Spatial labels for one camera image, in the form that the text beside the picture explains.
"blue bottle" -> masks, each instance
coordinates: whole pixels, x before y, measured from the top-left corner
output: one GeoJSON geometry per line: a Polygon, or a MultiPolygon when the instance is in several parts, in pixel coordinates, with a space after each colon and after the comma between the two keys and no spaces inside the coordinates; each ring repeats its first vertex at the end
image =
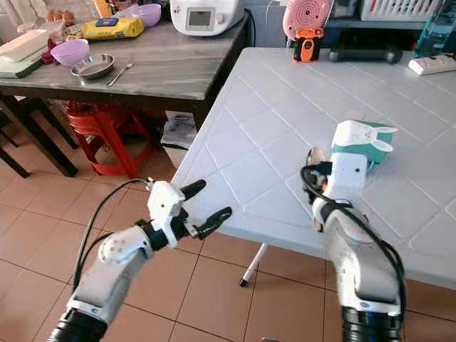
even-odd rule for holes
{"type": "Polygon", "coordinates": [[[441,54],[455,26],[456,0],[442,0],[439,8],[427,20],[415,51],[413,51],[413,57],[421,58],[441,54]]]}

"red plastic stool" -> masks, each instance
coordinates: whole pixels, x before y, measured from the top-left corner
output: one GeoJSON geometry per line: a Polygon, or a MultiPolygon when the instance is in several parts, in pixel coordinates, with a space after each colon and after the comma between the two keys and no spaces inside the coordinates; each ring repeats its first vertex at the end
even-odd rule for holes
{"type": "Polygon", "coordinates": [[[129,178],[138,176],[138,168],[150,158],[154,150],[152,140],[141,119],[134,110],[116,105],[98,105],[70,101],[67,105],[67,116],[70,125],[84,149],[93,168],[99,175],[124,175],[129,178]],[[134,158],[129,156],[121,136],[127,133],[140,133],[145,136],[147,144],[144,150],[134,158]],[[84,135],[95,135],[95,139],[86,141],[84,135]],[[103,146],[109,146],[117,157],[119,164],[102,165],[95,154],[103,146]]]}

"shelf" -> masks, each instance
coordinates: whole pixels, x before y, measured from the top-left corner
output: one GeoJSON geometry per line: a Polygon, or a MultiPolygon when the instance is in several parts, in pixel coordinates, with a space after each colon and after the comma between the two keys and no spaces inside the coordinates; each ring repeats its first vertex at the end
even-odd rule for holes
{"type": "Polygon", "coordinates": [[[325,28],[422,30],[424,25],[424,22],[417,21],[361,21],[359,18],[335,18],[329,19],[325,28]]]}

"teal toy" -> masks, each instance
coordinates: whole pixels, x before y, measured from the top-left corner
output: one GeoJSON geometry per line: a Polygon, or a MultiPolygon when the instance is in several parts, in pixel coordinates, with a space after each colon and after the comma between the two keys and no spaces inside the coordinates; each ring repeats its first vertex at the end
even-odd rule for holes
{"type": "Polygon", "coordinates": [[[393,133],[398,129],[381,123],[347,120],[339,123],[334,134],[331,152],[366,155],[370,164],[380,164],[388,152],[393,133]]]}

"tile floor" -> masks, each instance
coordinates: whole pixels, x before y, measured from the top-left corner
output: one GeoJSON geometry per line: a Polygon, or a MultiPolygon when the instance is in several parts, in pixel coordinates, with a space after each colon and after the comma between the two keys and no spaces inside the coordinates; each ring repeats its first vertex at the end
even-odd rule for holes
{"type": "MultiPolygon", "coordinates": [[[[31,176],[0,163],[0,341],[45,341],[71,293],[73,263],[93,208],[124,177],[98,176],[81,150],[43,125],[79,167],[65,178],[26,138],[6,146],[31,176]]],[[[101,157],[109,158],[102,152],[101,157]]],[[[170,180],[157,153],[142,176],[170,180]]],[[[130,186],[113,198],[91,239],[146,217],[147,193],[130,186]]],[[[239,278],[259,244],[213,234],[157,253],[134,280],[104,341],[341,341],[332,266],[271,247],[247,288],[239,278]]],[[[456,341],[456,291],[409,281],[407,342],[456,341]]]]}

